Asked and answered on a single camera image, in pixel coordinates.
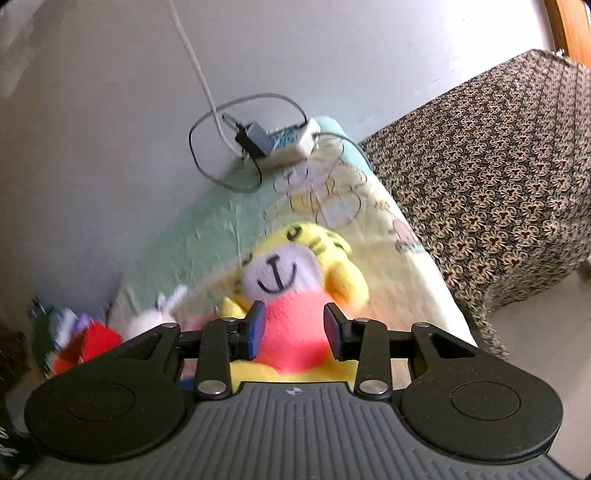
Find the brown patterned fabric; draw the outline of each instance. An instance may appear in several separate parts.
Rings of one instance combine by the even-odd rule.
[[[531,50],[362,146],[458,304],[505,357],[490,313],[550,287],[591,251],[591,70]]]

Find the white plush toy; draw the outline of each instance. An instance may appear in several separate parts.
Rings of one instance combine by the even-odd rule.
[[[138,335],[141,335],[148,330],[151,330],[158,325],[163,323],[178,323],[170,314],[172,310],[179,304],[183,297],[187,294],[189,289],[186,285],[179,285],[172,295],[168,298],[164,296],[164,293],[158,295],[156,302],[156,308],[146,310],[137,317],[131,319],[124,332],[120,332],[123,341],[131,340]]]

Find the gray plastic base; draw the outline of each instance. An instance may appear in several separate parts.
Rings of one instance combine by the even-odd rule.
[[[549,480],[573,477],[545,456],[515,465],[471,465],[442,455],[406,431],[391,406],[357,398],[344,383],[246,383],[238,395],[199,405],[181,432],[146,455],[100,465],[44,458],[24,478]]]

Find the pink plush body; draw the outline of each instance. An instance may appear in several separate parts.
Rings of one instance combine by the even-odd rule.
[[[279,373],[298,373],[323,363],[330,350],[324,333],[324,291],[291,291],[267,303],[265,334],[256,361]]]

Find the white power strip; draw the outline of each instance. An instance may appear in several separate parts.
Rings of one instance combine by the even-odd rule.
[[[261,171],[287,167],[307,160],[316,144],[313,135],[320,132],[320,125],[311,118],[307,125],[296,128],[286,127],[269,134],[274,147],[270,155],[257,161]]]

